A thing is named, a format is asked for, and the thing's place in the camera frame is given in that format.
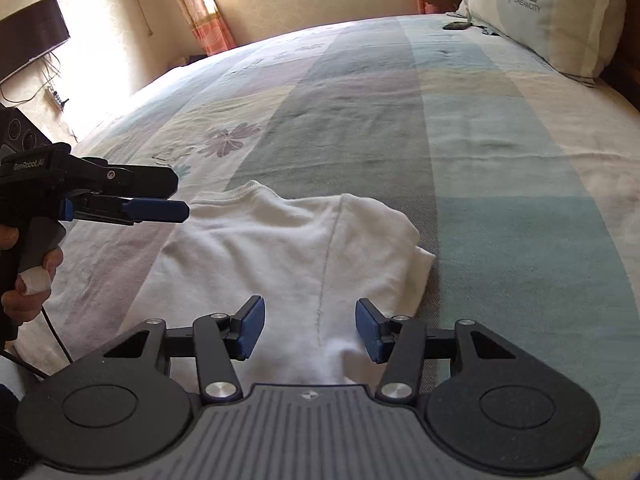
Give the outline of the person's left hand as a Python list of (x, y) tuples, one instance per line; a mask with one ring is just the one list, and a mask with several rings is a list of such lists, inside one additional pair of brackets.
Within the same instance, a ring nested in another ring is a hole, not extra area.
[(20, 326), (38, 316), (51, 295), (52, 282), (62, 262), (62, 249), (50, 250), (43, 257), (41, 266), (18, 274), (13, 288), (2, 294), (3, 312), (13, 325)]

